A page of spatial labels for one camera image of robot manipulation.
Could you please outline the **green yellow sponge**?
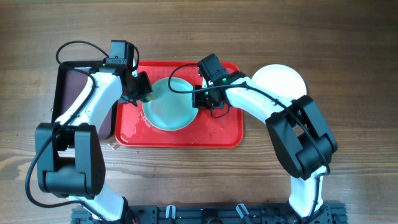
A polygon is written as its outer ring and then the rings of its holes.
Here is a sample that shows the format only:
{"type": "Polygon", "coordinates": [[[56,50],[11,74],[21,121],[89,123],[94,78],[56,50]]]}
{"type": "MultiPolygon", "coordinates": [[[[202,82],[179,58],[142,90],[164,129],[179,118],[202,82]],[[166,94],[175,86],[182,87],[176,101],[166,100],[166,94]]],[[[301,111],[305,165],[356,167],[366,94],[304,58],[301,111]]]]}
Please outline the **green yellow sponge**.
{"type": "Polygon", "coordinates": [[[144,96],[140,99],[140,101],[141,101],[142,103],[148,103],[148,102],[150,102],[150,101],[153,100],[153,99],[154,99],[154,95],[153,95],[152,93],[149,93],[149,94],[144,95],[144,96]]]}

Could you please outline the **light blue plate top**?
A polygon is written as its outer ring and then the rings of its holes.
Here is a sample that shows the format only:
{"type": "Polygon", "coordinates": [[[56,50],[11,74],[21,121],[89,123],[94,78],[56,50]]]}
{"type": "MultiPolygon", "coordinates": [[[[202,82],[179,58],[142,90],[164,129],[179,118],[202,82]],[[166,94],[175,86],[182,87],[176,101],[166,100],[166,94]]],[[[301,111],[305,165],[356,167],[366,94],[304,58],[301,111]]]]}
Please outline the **light blue plate top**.
{"type": "Polygon", "coordinates": [[[157,129],[176,131],[188,126],[198,109],[192,106],[191,95],[172,92],[168,82],[168,78],[162,78],[152,85],[153,99],[144,103],[142,110],[146,120],[157,129]]]}

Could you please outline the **white plate with red stains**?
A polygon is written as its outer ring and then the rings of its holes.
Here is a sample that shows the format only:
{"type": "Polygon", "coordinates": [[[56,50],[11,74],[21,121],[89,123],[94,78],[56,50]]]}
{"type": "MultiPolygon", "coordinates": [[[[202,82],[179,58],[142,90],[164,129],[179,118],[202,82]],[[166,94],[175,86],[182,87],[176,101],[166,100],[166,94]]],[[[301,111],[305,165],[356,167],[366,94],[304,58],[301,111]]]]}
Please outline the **white plate with red stains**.
{"type": "Polygon", "coordinates": [[[251,80],[279,96],[298,99],[307,94],[307,86],[302,76],[286,65],[266,65],[260,68],[251,80]]]}

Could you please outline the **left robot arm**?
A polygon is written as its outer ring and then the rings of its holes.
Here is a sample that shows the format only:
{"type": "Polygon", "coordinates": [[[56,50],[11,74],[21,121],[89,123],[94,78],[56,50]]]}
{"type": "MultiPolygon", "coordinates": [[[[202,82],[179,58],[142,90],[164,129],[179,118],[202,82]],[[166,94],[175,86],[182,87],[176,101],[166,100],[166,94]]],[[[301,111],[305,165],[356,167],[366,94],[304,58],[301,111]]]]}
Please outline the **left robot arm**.
{"type": "Polygon", "coordinates": [[[135,223],[127,200],[105,182],[106,168],[98,131],[115,102],[137,103],[151,93],[137,59],[107,58],[87,76],[84,89],[53,123],[35,130],[39,188],[62,198],[59,205],[81,205],[97,223],[135,223]]]}

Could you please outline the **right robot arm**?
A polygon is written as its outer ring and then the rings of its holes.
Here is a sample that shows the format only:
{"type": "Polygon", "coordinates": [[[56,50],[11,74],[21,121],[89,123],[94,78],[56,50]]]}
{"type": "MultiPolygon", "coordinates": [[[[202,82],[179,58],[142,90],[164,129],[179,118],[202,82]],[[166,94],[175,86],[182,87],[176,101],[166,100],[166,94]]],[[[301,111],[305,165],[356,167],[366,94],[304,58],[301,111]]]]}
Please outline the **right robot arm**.
{"type": "Polygon", "coordinates": [[[199,74],[203,82],[194,88],[194,103],[207,108],[223,103],[262,121],[280,164],[290,175],[288,203],[293,216],[302,223],[316,219],[323,206],[323,178],[330,174],[337,142],[307,95],[303,78],[281,65],[263,67],[253,77],[221,69],[199,74]]]}

